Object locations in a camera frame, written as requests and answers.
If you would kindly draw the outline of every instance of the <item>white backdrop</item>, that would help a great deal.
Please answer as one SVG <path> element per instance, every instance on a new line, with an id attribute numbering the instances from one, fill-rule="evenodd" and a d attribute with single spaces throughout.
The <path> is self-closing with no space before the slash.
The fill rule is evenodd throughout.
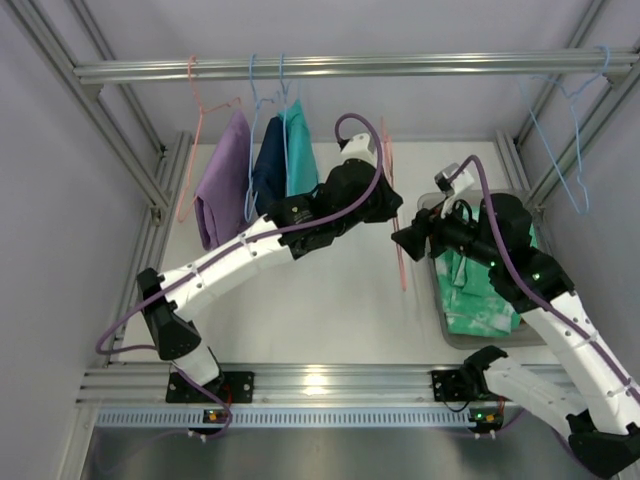
<path id="1" fill-rule="evenodd" d="M 561 48 L 588 0 L 87 0 L 120 59 L 347 55 L 367 53 L 514 51 Z M 272 95 L 276 82 L 258 82 Z M 197 112 L 186 82 L 136 87 L 168 141 L 195 128 Z M 210 104 L 241 94 L 253 115 L 248 82 L 209 82 Z M 513 77 L 318 79 L 303 100 L 314 140 L 328 140 L 347 110 L 385 115 L 396 139 L 488 138 L 496 128 L 517 132 L 525 109 Z M 260 138 L 267 118 L 265 110 Z M 215 142 L 229 115 L 205 124 Z"/>

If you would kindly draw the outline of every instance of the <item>metal rod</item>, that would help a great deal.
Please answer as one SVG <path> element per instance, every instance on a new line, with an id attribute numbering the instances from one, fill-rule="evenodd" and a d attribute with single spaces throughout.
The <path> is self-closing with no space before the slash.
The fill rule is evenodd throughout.
<path id="1" fill-rule="evenodd" d="M 610 3 L 610 0 L 592 0 L 589 7 L 587 7 L 586 12 L 582 16 L 580 23 L 578 24 L 576 30 L 571 35 L 571 39 L 567 43 L 567 48 L 579 48 L 582 47 L 589 34 L 593 31 L 593 28 L 597 24 L 602 12 L 604 12 L 606 6 Z M 554 81 L 560 82 L 564 78 L 564 75 L 553 75 L 551 77 Z M 539 117 L 540 114 L 547 107 L 549 102 L 551 101 L 551 94 L 555 91 L 555 85 L 550 82 L 545 82 L 540 95 L 536 99 L 533 105 L 533 113 L 536 117 Z M 531 115 L 527 116 L 527 119 L 520 127 L 518 134 L 516 135 L 518 146 L 521 147 L 524 145 L 524 142 L 527 141 L 529 135 L 533 131 L 533 120 L 531 119 Z"/>
<path id="2" fill-rule="evenodd" d="M 100 26 L 96 22 L 85 0 L 67 0 L 67 3 L 76 15 L 78 23 L 87 34 L 89 40 L 91 40 L 91 43 L 93 43 L 93 46 L 100 57 L 102 57 L 103 60 L 115 60 L 116 57 L 113 50 L 102 34 Z M 145 132 L 147 141 L 151 144 L 158 155 L 161 155 L 164 151 L 164 145 L 160 141 L 158 133 L 153 127 L 151 120 L 149 120 L 149 117 L 142 107 L 137 95 L 133 91 L 133 88 L 130 85 L 120 85 L 118 88 L 132 115 L 140 125 L 140 128 Z"/>
<path id="3" fill-rule="evenodd" d="M 168 209 L 169 201 L 166 193 L 136 154 L 131 151 L 126 139 L 119 134 L 118 129 L 101 105 L 92 101 L 83 90 L 82 84 L 73 73 L 74 59 L 70 56 L 68 49 L 64 47 L 62 37 L 45 12 L 32 0 L 5 0 L 3 5 L 14 18 L 16 25 L 31 41 L 41 58 L 94 124 L 104 141 L 129 171 L 144 194 L 147 203 L 150 206 Z"/>
<path id="4" fill-rule="evenodd" d="M 637 52 L 613 49 L 608 72 L 627 73 Z M 288 57 L 286 78 L 417 75 L 513 75 L 521 73 L 598 72 L 605 61 L 600 49 L 564 49 L 519 53 L 436 53 L 346 57 Z M 256 59 L 254 78 L 279 78 L 279 58 Z M 249 59 L 199 60 L 193 75 L 207 80 L 247 80 Z M 83 84 L 187 80 L 187 60 L 105 61 L 84 63 L 75 73 Z"/>
<path id="5" fill-rule="evenodd" d="M 617 88 L 609 88 L 586 115 L 580 127 L 580 147 L 585 156 L 596 140 L 611 125 L 622 104 L 638 90 L 640 85 L 640 63 L 634 65 L 625 80 Z M 558 158 L 558 167 L 563 175 L 568 175 L 577 164 L 576 139 L 572 139 Z M 553 166 L 540 177 L 526 200 L 528 208 L 541 206 L 560 184 L 558 173 Z"/>

